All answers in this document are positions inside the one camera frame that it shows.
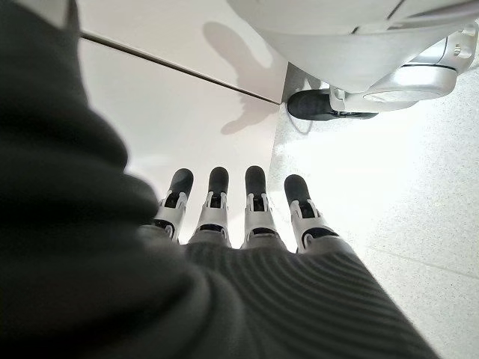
dark gray sleeve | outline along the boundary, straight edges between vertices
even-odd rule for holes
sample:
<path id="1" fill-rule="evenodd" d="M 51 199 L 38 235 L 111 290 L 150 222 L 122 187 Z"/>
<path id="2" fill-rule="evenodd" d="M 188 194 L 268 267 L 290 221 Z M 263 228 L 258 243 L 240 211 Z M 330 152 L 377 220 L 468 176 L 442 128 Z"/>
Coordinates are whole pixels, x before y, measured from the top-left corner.
<path id="1" fill-rule="evenodd" d="M 74 2 L 69 19 L 60 31 L 0 0 L 2 345 L 16 357 L 254 357 L 230 284 L 179 247 L 138 240 L 156 198 L 88 108 Z"/>

ribbed fabric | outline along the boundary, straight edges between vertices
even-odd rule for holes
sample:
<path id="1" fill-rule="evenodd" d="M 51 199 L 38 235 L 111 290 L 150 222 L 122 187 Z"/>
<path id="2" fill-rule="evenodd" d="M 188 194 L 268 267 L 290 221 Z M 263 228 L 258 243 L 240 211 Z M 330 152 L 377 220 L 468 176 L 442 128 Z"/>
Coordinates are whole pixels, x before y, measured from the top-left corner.
<path id="1" fill-rule="evenodd" d="M 437 358 L 354 254 L 193 244 L 187 256 L 233 284 L 254 335 L 285 358 Z"/>

white tile floor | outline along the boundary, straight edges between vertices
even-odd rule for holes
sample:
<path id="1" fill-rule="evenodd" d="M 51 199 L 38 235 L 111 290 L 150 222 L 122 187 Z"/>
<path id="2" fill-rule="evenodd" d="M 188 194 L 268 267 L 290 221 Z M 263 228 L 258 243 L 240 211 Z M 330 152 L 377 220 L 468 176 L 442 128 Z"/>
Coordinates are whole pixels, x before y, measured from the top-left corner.
<path id="1" fill-rule="evenodd" d="M 479 353 L 478 88 L 476 58 L 451 95 L 370 120 L 310 124 L 283 106 L 269 170 L 288 248 L 295 242 L 282 187 L 298 173 L 444 358 Z"/>

white cabinet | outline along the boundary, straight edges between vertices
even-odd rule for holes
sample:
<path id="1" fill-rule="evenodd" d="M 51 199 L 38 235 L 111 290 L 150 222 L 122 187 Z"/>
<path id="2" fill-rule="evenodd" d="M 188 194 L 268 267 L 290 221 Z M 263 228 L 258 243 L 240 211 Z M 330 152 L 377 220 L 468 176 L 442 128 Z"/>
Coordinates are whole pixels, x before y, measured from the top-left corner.
<path id="1" fill-rule="evenodd" d="M 287 61 L 223 0 L 79 0 L 82 30 L 281 101 Z"/>

white surface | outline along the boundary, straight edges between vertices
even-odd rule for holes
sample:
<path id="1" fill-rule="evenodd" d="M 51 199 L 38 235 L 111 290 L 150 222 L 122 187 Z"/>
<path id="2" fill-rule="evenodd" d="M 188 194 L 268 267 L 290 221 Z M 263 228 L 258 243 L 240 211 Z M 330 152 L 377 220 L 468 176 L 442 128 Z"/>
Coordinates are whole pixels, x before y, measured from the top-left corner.
<path id="1" fill-rule="evenodd" d="M 281 101 L 287 61 L 223 0 L 79 0 L 82 29 Z"/>
<path id="2" fill-rule="evenodd" d="M 282 106 L 269 169 L 287 247 L 283 181 L 297 173 L 444 359 L 479 352 L 478 88 L 476 56 L 450 95 L 369 120 L 290 122 Z"/>
<path id="3" fill-rule="evenodd" d="M 189 168 L 195 183 L 180 241 L 198 223 L 210 171 L 224 166 L 231 242 L 243 241 L 245 170 L 268 171 L 278 106 L 83 40 L 80 58 L 91 105 L 125 140 L 129 171 L 161 197 L 173 173 Z"/>

